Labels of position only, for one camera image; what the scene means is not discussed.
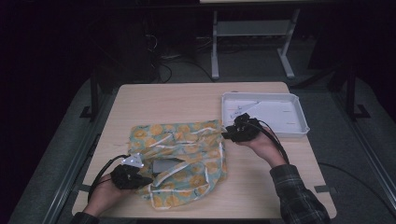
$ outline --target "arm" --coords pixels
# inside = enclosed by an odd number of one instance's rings
[[[130,194],[132,189],[118,189],[111,181],[110,175],[104,175],[85,209],[76,213],[71,224],[97,224],[99,216],[107,209]]]
[[[309,189],[305,188],[297,168],[286,164],[265,134],[259,133],[251,141],[236,144],[250,147],[270,164],[270,174],[280,200],[281,216],[286,223],[330,223],[326,208]]]

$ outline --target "wire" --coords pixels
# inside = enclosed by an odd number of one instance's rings
[[[161,59],[167,60],[167,61],[172,61],[174,59],[178,59],[178,58],[181,58],[181,57],[182,57],[181,54],[174,54],[174,55],[170,55],[170,56],[161,56]]]
[[[98,186],[98,185],[100,185],[100,184],[103,184],[103,183],[105,183],[105,182],[107,182],[107,181],[109,181],[109,180],[111,180],[111,178],[109,178],[109,179],[107,179],[107,180],[104,180],[104,181],[101,181],[101,182],[97,183],[97,184],[96,184],[96,186]]]
[[[200,46],[197,47],[197,52],[210,48],[212,45],[211,43],[213,42],[212,37],[201,37],[201,39],[208,39],[204,44],[201,44]]]
[[[190,63],[190,64],[193,64],[193,65],[197,66],[198,68],[200,68],[206,74],[206,76],[209,77],[209,79],[212,82],[216,82],[217,81],[216,79],[212,78],[212,76],[210,76],[209,73],[206,72],[206,70],[201,65],[199,65],[198,63],[193,63],[193,62],[188,62],[188,61],[184,61],[184,62],[167,62],[167,63]]]
[[[328,166],[328,167],[331,167],[331,168],[336,169],[336,170],[338,170],[338,171],[341,171],[341,172],[345,173],[346,175],[349,175],[349,176],[352,177],[353,179],[357,180],[357,181],[358,181],[359,183],[361,183],[364,187],[366,187],[368,190],[370,190],[370,191],[374,194],[374,196],[375,196],[382,204],[384,204],[384,206],[388,209],[388,211],[390,212],[390,214],[392,215],[392,217],[396,220],[396,215],[394,215],[392,209],[387,205],[387,203],[385,202],[385,200],[383,200],[382,197],[381,197],[374,189],[372,189],[370,186],[368,186],[366,183],[364,183],[363,181],[361,181],[360,179],[358,179],[356,176],[354,176],[354,175],[351,174],[350,172],[348,172],[348,171],[346,171],[346,170],[344,170],[344,169],[342,169],[342,168],[340,168],[340,167],[337,167],[337,166],[335,166],[335,165],[331,165],[331,164],[325,163],[325,162],[318,162],[318,164],[321,165],[321,166]]]
[[[157,46],[158,46],[158,39],[157,39],[157,37],[155,37],[155,35],[146,35],[146,37],[153,38],[153,39],[155,40],[155,44],[154,44],[154,46],[152,47],[152,49],[148,49],[148,51],[154,52],[154,50],[155,50],[155,49],[157,48]]]
[[[259,120],[259,122],[261,122],[261,123],[265,124],[265,126],[267,126],[267,128],[271,131],[272,136],[273,136],[273,137],[276,139],[276,141],[280,144],[280,141],[279,141],[279,139],[277,138],[277,136],[276,136],[276,134],[274,133],[274,131],[272,130],[272,128],[271,128],[267,123],[265,123],[265,122],[262,121],[262,120]]]

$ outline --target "yellow patterned fabric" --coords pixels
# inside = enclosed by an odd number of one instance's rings
[[[137,193],[158,209],[202,198],[226,177],[222,140],[219,120],[133,127],[129,152],[141,154],[139,174],[153,179]],[[163,159],[182,162],[154,176],[153,161]]]

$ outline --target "person's left hand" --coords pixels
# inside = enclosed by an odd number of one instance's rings
[[[118,189],[111,181],[110,175],[102,176],[99,183],[101,184],[96,186],[90,201],[83,211],[94,217],[99,217],[107,209],[134,191],[133,189]]]

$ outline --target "table top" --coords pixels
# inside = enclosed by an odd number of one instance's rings
[[[101,139],[83,181],[90,185],[102,167],[114,157],[127,153],[131,128],[155,123],[195,122],[221,119],[221,95],[228,91],[289,92],[281,82],[233,82],[188,84],[124,85],[108,116]],[[325,185],[307,136],[280,138],[290,163],[298,167],[305,186],[327,208],[336,210],[329,192],[316,193],[314,186]],[[280,218],[279,199],[269,174],[271,167],[247,147],[225,141],[228,176],[204,198],[169,210],[156,210],[137,194],[128,196],[103,214],[105,217],[133,218]],[[107,169],[111,172],[120,162]],[[80,191],[73,214],[87,204]]]

